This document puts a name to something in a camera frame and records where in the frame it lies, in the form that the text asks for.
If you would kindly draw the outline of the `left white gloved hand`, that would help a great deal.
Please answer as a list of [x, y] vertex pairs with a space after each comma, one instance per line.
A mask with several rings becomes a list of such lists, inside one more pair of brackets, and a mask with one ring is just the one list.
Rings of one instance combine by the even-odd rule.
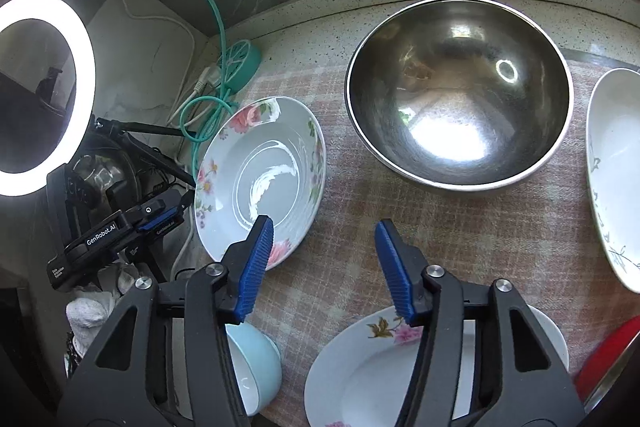
[[133, 265], [115, 263], [98, 272], [96, 283], [74, 290], [75, 298], [67, 303], [65, 313], [73, 334], [74, 349], [81, 358], [139, 275]]

